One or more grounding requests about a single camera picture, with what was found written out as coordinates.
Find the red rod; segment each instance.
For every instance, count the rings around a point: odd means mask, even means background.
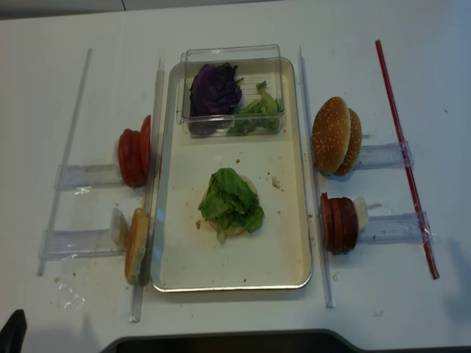
[[[392,118],[394,120],[394,126],[396,127],[397,139],[400,143],[405,143],[403,128],[400,125],[399,115],[397,114],[396,102],[394,95],[392,94],[391,82],[389,81],[388,69],[386,68],[386,61],[384,60],[383,48],[381,42],[376,40],[376,51],[378,52],[378,58],[380,60],[381,71],[383,72],[384,85],[386,86],[386,92],[388,93],[389,106],[391,107]],[[408,162],[408,154],[406,149],[403,149],[403,158],[405,162]],[[433,256],[432,244],[430,242],[430,236],[428,234],[428,222],[422,211],[420,205],[419,194],[417,193],[417,186],[415,184],[414,175],[412,174],[412,167],[410,163],[406,163],[406,174],[411,189],[412,201],[414,202],[415,212],[419,216],[419,227],[422,232],[422,242],[424,244],[425,257],[427,258],[428,269],[433,279],[440,278],[439,272],[436,269],[435,257]]]

